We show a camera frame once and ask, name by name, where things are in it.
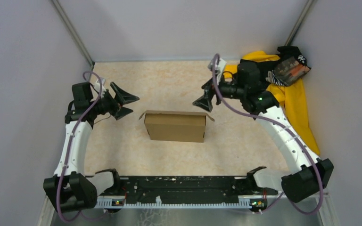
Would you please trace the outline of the aluminium frame rail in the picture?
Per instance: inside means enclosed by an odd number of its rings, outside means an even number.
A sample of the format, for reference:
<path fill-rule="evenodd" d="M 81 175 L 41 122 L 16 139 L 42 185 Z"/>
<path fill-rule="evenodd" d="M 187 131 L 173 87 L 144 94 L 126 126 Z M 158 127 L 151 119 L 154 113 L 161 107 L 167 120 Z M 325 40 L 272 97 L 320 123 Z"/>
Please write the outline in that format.
<path fill-rule="evenodd" d="M 87 209 L 239 209 L 260 214 L 286 200 L 280 189 L 260 188 L 250 176 L 53 176 L 44 191 L 59 214 Z"/>

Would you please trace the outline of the black cloth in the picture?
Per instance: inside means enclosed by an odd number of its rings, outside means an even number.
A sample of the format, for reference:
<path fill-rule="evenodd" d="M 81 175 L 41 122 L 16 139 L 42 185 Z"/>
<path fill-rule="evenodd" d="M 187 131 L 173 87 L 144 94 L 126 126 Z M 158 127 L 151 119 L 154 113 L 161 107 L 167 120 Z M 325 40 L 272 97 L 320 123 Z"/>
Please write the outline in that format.
<path fill-rule="evenodd" d="M 290 58 L 291 56 L 302 55 L 300 49 L 296 46 L 281 46 L 277 48 L 278 60 L 257 62 L 253 60 L 241 59 L 237 66 L 237 79 L 242 84 L 249 82 L 267 82 L 268 71 L 271 71 L 278 62 Z"/>

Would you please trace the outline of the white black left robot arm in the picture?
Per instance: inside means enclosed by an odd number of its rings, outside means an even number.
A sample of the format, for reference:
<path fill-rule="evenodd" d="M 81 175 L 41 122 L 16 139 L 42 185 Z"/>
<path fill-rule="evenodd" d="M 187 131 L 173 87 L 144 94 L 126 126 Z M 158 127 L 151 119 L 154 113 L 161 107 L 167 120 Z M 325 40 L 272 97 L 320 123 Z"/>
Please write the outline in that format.
<path fill-rule="evenodd" d="M 114 96 L 100 86 L 94 99 L 89 82 L 72 86 L 74 99 L 65 115 L 66 137 L 62 154 L 53 176 L 43 182 L 43 189 L 58 213 L 92 209 L 105 191 L 116 195 L 122 190 L 123 183 L 116 169 L 101 170 L 92 176 L 84 173 L 87 144 L 96 118 L 110 114 L 119 120 L 133 112 L 125 107 L 126 104 L 139 101 L 138 96 L 124 91 L 114 82 L 110 87 Z"/>

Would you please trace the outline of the yellow cloth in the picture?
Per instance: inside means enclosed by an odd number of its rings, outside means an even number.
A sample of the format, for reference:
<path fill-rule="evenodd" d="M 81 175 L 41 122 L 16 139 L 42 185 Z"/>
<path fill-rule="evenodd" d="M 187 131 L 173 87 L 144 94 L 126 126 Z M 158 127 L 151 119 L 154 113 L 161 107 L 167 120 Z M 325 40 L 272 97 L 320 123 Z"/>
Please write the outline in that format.
<path fill-rule="evenodd" d="M 272 63 L 273 61 L 279 60 L 280 57 L 278 55 L 269 55 L 262 50 L 258 50 L 244 55 L 241 59 L 258 63 Z M 226 73 L 224 77 L 226 79 L 231 78 L 231 73 L 234 74 L 237 72 L 237 65 L 226 65 L 224 70 L 229 72 Z M 275 96 L 295 131 L 306 145 L 319 156 L 320 150 L 309 125 L 309 114 L 303 80 L 298 79 L 289 87 L 270 84 L 267 85 L 266 91 L 271 92 Z"/>

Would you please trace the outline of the patterned grey pouch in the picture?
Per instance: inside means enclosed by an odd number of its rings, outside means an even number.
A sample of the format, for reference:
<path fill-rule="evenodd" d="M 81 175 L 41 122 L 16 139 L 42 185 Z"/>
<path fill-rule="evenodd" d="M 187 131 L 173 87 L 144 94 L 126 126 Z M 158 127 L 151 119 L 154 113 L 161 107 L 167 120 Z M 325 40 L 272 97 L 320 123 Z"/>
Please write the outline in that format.
<path fill-rule="evenodd" d="M 278 62 L 271 71 L 268 71 L 265 80 L 278 86 L 289 87 L 310 70 L 303 55 L 292 56 Z"/>

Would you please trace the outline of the brown cardboard box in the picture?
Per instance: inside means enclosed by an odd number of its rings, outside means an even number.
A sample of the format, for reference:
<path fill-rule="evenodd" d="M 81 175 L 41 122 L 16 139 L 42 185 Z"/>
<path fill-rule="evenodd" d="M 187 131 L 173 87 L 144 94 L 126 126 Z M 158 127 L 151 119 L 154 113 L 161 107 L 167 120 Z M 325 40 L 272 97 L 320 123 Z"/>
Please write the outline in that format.
<path fill-rule="evenodd" d="M 151 140 L 203 143 L 206 121 L 215 119 L 206 112 L 144 111 L 143 119 Z"/>

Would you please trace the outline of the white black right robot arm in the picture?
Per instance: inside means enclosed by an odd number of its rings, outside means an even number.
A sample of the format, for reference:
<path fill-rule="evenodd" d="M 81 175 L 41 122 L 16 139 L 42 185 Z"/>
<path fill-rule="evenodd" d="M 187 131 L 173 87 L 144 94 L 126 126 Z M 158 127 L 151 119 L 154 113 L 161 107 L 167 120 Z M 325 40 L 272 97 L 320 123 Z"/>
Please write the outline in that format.
<path fill-rule="evenodd" d="M 321 159 L 298 135 L 275 96 L 263 87 L 255 62 L 240 62 L 231 81 L 223 76 L 226 64 L 219 56 L 209 63 L 212 77 L 202 85 L 204 93 L 193 105 L 211 112 L 215 98 L 217 105 L 224 103 L 233 112 L 257 120 L 272 138 L 289 169 L 283 172 L 259 167 L 248 172 L 248 191 L 259 194 L 264 188 L 270 188 L 283 192 L 293 203 L 314 194 L 323 197 L 334 169 L 331 160 Z"/>

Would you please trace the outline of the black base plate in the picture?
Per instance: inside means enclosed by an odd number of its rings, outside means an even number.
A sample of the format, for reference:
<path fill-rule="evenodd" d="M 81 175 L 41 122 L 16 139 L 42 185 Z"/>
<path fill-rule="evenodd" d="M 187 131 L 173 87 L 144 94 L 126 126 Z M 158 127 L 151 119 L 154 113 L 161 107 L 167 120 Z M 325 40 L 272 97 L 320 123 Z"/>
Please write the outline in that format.
<path fill-rule="evenodd" d="M 277 195 L 270 188 L 254 188 L 245 176 L 124 176 L 103 196 L 125 196 L 127 204 L 237 203 L 241 195 Z"/>

